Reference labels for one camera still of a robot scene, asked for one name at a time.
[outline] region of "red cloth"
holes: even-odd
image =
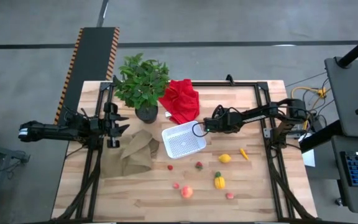
[[[165,95],[158,100],[172,114],[170,120],[177,124],[194,121],[200,114],[198,92],[193,90],[190,79],[171,80]]]

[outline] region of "black pot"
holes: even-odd
[[[146,124],[151,124],[157,119],[158,106],[142,106],[135,109],[136,116]]]

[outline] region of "gray floor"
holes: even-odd
[[[0,44],[74,43],[80,27],[95,26],[102,0],[0,1]],[[179,1],[110,0],[104,26],[121,27],[120,42],[358,40],[358,0]],[[119,49],[122,57],[143,52],[166,61],[174,79],[284,80],[286,84],[324,71],[323,60],[353,46],[204,47]],[[25,167],[6,180],[0,223],[50,217],[66,142],[24,144],[23,122],[53,121],[72,49],[0,50],[0,145],[31,154]],[[293,85],[320,87],[325,75]],[[301,97],[302,91],[296,92]],[[337,119],[334,103],[322,112]],[[337,207],[331,180],[310,179],[319,217],[358,223],[358,214]]]

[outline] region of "white basket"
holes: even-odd
[[[192,128],[196,123],[197,121],[190,121],[162,131],[162,139],[169,157],[178,159],[205,148],[205,138],[193,134]],[[203,135],[199,125],[194,127],[194,132],[199,136]]]

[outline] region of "wooden table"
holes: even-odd
[[[287,97],[284,82],[266,81],[272,101]],[[100,82],[84,82],[80,108],[88,114],[94,113]],[[241,111],[255,108],[255,92],[249,87],[195,87],[200,94],[200,115],[197,120],[210,117],[219,104],[233,106]],[[161,132],[174,126],[165,117],[166,110],[159,105],[158,116],[153,124],[144,124],[137,119],[134,109],[124,106],[114,97],[121,116],[129,117],[120,124],[131,126],[124,134],[133,134],[140,129],[151,132],[160,141],[157,158],[152,170],[142,174],[111,179],[100,179],[94,212],[96,222],[233,222],[233,221],[275,221],[275,207],[270,186],[262,130],[259,122],[249,123],[237,134],[209,133],[207,146],[201,152],[173,160],[167,156]],[[77,142],[71,142],[68,152],[78,149]],[[245,149],[249,156],[246,161],[239,153]],[[218,161],[218,156],[227,153],[232,157],[228,164]],[[301,152],[293,147],[283,150],[288,181],[292,192],[300,203],[316,216],[306,170]],[[64,164],[52,217],[59,216],[71,203],[80,190],[86,149],[71,155]],[[201,161],[202,171],[195,169]],[[173,165],[169,171],[167,165]],[[226,180],[226,188],[214,188],[214,173],[220,171]],[[190,185],[194,189],[191,199],[181,198],[179,190],[173,189],[174,182],[181,186]],[[227,192],[234,193],[233,200],[225,198]],[[283,212],[287,215],[284,196],[280,190]],[[85,201],[83,215],[88,209]]]

